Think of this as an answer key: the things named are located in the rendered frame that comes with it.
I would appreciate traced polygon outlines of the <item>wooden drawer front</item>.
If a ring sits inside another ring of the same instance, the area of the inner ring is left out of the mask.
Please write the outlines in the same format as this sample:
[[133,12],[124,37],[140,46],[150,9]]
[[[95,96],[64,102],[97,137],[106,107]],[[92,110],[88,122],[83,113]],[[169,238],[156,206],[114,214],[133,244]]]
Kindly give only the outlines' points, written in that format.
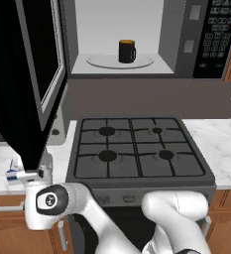
[[[25,197],[22,194],[0,195],[0,206],[19,206]],[[23,217],[24,211],[0,211],[0,217]]]
[[231,190],[217,190],[212,199],[211,210],[231,210]]

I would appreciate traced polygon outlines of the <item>glass microwave turntable plate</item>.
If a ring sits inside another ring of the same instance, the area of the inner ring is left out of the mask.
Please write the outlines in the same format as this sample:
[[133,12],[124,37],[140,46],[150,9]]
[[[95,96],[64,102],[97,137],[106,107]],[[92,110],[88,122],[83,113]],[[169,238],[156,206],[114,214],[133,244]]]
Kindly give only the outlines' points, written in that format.
[[154,60],[150,57],[139,56],[132,63],[120,63],[117,55],[96,55],[86,59],[96,67],[107,69],[135,69],[151,65]]

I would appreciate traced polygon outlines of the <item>wooden cupboard door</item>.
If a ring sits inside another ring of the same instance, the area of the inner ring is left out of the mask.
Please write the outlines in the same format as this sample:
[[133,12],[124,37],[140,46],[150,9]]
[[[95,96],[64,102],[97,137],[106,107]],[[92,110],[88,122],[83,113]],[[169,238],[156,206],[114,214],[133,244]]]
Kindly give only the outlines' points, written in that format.
[[30,230],[24,217],[0,218],[0,254],[73,254],[69,224],[62,220],[67,249],[60,242],[58,224],[49,230]]
[[231,254],[231,211],[211,211],[207,243],[211,254]]

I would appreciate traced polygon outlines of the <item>black microwave oven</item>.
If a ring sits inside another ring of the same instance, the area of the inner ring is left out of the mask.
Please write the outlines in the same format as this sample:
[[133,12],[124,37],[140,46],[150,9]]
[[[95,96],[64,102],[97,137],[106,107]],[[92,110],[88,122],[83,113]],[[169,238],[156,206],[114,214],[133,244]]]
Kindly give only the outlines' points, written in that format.
[[[231,56],[231,0],[59,0],[70,78],[222,79]],[[135,69],[89,64],[117,55],[133,40],[136,57],[154,62]]]

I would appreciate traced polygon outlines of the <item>dark grey oven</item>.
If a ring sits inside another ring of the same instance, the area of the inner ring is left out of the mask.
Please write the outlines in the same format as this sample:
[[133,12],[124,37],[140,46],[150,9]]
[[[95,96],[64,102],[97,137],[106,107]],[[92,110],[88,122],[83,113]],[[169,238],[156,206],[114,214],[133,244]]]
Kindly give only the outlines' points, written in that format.
[[143,254],[176,254],[200,246],[210,254],[199,234],[216,187],[171,190],[117,190],[99,194],[98,204]]

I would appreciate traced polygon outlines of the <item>white and blue carton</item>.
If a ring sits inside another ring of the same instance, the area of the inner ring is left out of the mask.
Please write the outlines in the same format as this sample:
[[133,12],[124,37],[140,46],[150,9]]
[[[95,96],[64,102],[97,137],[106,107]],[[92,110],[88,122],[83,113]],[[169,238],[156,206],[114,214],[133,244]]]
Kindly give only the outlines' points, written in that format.
[[10,163],[9,170],[5,173],[8,182],[15,181],[24,172],[22,160],[20,158],[14,158]]

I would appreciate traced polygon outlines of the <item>black microwave door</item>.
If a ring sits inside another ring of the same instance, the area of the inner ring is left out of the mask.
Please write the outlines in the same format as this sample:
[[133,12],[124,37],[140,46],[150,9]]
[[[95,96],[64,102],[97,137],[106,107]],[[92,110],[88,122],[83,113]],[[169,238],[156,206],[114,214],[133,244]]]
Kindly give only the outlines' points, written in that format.
[[59,0],[0,0],[0,133],[35,171],[66,83]]

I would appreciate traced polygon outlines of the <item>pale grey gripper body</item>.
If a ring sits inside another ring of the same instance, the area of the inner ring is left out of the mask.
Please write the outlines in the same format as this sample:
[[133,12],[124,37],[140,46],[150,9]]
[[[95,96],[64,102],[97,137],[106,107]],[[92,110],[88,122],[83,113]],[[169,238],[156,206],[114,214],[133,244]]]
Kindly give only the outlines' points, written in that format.
[[53,183],[53,163],[53,156],[45,149],[38,168],[32,172],[27,171],[27,182],[51,185]]

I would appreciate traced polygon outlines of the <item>grey toaster oven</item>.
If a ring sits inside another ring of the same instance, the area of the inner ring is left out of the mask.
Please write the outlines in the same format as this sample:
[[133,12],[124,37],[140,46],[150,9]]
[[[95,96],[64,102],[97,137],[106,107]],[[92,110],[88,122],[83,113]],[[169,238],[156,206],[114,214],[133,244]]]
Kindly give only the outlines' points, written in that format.
[[[70,116],[66,113],[67,99],[64,98],[58,108],[57,115],[47,142],[48,146],[62,145],[66,139]],[[0,147],[8,147],[0,133]]]

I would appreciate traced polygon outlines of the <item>black mug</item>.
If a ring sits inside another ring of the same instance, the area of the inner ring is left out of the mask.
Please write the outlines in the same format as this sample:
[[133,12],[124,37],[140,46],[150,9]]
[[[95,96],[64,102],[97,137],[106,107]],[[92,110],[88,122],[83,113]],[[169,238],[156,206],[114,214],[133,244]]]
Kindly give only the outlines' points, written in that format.
[[130,64],[136,59],[136,47],[133,40],[119,41],[119,62]]

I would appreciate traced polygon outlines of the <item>dark grey gas hob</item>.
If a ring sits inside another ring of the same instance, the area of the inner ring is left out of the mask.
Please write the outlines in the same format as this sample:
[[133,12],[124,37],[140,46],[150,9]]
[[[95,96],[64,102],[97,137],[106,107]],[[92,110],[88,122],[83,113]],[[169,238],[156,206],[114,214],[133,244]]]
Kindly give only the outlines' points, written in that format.
[[66,180],[93,190],[215,185],[185,125],[170,116],[79,120]]

